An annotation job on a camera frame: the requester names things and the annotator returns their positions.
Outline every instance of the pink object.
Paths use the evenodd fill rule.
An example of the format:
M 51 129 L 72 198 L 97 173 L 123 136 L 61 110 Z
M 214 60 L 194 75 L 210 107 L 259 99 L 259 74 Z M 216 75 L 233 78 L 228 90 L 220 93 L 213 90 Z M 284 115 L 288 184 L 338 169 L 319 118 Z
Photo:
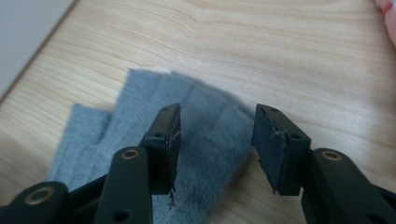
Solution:
M 390 40 L 396 47 L 396 5 L 391 0 L 375 0 L 375 2 L 382 9 Z

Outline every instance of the folded cloth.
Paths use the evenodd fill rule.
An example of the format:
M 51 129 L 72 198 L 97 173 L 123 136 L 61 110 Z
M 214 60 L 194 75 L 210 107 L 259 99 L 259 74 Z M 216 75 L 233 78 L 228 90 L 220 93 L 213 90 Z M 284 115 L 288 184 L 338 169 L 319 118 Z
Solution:
M 181 104 L 181 147 L 169 195 L 153 196 L 154 223 L 202 223 L 250 151 L 254 113 L 231 94 L 177 73 L 131 70 L 114 111 L 74 105 L 47 180 L 76 189 L 108 171 L 113 154 L 137 146 L 157 112 Z

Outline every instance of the light wood surface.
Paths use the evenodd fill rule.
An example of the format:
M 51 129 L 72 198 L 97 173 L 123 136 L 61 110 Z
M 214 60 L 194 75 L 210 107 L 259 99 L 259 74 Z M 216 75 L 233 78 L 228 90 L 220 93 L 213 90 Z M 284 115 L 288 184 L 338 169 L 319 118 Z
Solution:
M 43 178 L 73 103 L 111 110 L 128 68 L 277 107 L 396 192 L 396 50 L 374 1 L 80 0 L 0 105 L 0 204 Z M 299 200 L 253 153 L 210 222 L 304 223 Z

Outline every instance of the wooden table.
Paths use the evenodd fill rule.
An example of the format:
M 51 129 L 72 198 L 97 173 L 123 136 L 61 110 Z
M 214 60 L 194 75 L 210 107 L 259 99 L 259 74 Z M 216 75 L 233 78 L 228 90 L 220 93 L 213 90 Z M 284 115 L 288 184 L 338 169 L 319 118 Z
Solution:
M 396 192 L 396 50 L 374 1 L 80 0 L 0 105 L 0 204 L 42 180 L 72 104 L 111 110 L 128 68 L 277 107 Z M 253 153 L 210 222 L 304 223 L 299 200 Z

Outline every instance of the gray felt cloth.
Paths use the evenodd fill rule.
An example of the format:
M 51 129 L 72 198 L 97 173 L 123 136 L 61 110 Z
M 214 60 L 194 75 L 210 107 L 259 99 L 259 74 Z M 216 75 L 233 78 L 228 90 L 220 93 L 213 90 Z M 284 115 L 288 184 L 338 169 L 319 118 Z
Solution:
M 131 70 L 112 114 L 74 105 L 47 180 L 76 189 L 137 146 L 159 109 L 181 103 L 176 204 L 153 196 L 154 223 L 202 223 L 250 151 L 253 111 L 229 93 L 177 73 Z

